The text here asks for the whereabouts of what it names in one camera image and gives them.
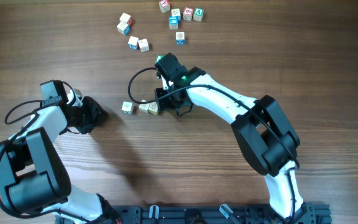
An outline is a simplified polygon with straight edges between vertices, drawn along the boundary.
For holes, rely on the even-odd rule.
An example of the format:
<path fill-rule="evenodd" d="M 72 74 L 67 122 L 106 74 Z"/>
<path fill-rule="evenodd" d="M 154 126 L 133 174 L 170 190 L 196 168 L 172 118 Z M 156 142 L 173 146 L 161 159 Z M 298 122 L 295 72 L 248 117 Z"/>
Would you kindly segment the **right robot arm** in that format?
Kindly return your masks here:
<path fill-rule="evenodd" d="M 171 53 L 156 61 L 155 68 L 163 83 L 155 91 L 161 108 L 200 106 L 229 123 L 243 157 L 264 176 L 273 211 L 295 220 L 303 204 L 295 179 L 300 139 L 277 101 L 238 94 L 198 67 L 187 69 Z"/>

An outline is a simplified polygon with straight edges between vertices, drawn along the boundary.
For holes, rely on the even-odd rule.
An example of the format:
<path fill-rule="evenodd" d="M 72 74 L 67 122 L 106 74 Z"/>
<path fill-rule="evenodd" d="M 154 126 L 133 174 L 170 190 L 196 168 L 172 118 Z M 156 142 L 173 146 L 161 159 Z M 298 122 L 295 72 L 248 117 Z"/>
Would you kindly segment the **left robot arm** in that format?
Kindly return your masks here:
<path fill-rule="evenodd" d="M 120 223 L 121 216 L 100 194 L 71 184 L 53 142 L 72 128 L 87 134 L 108 118 L 91 97 L 67 82 L 40 84 L 42 100 L 30 120 L 0 142 L 0 208 L 20 219 L 55 215 L 56 223 Z"/>

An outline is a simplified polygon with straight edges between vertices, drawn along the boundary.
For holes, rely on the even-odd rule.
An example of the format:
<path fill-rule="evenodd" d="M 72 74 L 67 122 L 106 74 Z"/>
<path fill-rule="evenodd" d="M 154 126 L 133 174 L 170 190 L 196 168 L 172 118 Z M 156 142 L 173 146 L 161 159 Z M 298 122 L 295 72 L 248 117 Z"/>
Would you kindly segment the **plain white picture block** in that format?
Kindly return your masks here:
<path fill-rule="evenodd" d="M 134 110 L 134 104 L 132 102 L 124 101 L 121 110 L 125 114 L 132 114 Z"/>

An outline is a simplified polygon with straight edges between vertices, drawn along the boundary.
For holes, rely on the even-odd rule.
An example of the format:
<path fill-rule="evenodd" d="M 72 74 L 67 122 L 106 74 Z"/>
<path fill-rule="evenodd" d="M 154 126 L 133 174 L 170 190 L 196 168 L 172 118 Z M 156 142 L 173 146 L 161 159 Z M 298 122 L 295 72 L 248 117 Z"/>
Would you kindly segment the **red V block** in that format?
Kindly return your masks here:
<path fill-rule="evenodd" d="M 150 103 L 145 103 L 145 100 L 141 100 L 141 104 L 139 105 L 139 110 L 145 113 L 149 112 Z"/>

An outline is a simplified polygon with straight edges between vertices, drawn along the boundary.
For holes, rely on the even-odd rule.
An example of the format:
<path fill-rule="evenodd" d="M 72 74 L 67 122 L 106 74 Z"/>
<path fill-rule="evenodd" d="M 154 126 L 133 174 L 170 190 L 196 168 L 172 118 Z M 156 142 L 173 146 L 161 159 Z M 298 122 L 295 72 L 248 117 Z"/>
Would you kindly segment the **green-sided picture block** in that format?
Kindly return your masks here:
<path fill-rule="evenodd" d="M 148 112 L 151 114 L 158 114 L 159 108 L 157 102 L 152 102 L 149 104 Z"/>

